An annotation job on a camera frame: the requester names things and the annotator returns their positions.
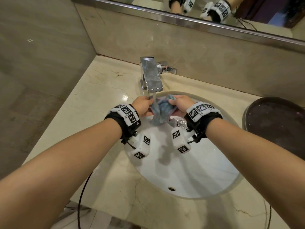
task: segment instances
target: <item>faucet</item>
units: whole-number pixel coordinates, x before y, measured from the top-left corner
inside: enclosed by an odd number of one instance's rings
[[[162,92],[163,85],[160,74],[170,72],[177,74],[177,69],[170,67],[166,61],[155,62],[154,56],[140,57],[141,86],[148,93]]]

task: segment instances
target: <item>cloth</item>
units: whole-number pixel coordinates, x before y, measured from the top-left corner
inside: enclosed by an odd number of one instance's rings
[[[168,100],[175,100],[176,98],[173,95],[167,95],[161,99],[156,98],[153,104],[150,106],[151,111],[153,112],[153,119],[150,123],[153,126],[160,126],[163,123],[170,123],[170,116],[177,109],[177,106],[171,105]]]

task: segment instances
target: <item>faucet handle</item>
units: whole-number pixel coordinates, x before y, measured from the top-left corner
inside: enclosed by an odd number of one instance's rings
[[[158,68],[159,74],[162,74],[164,72],[170,72],[170,73],[176,75],[177,72],[178,72],[178,70],[176,68],[173,68],[173,67],[169,66],[167,61],[157,62],[156,66]]]

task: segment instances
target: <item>sink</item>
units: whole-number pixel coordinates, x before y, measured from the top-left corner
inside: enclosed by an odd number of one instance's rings
[[[211,103],[218,108],[224,120],[237,123],[221,107],[204,98],[181,92],[160,92],[157,98],[172,95],[188,95],[196,102]],[[153,117],[141,119],[142,125],[138,132],[151,135],[150,153],[142,159],[132,155],[133,149],[124,146],[131,163],[136,170],[159,189],[183,198],[207,198],[232,188],[238,180],[239,172],[207,138],[199,143],[191,143],[191,150],[181,154],[173,148],[169,124],[152,126],[149,122]]]

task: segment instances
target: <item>mirror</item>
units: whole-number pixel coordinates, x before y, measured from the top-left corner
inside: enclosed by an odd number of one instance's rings
[[[305,0],[115,1],[305,40]]]

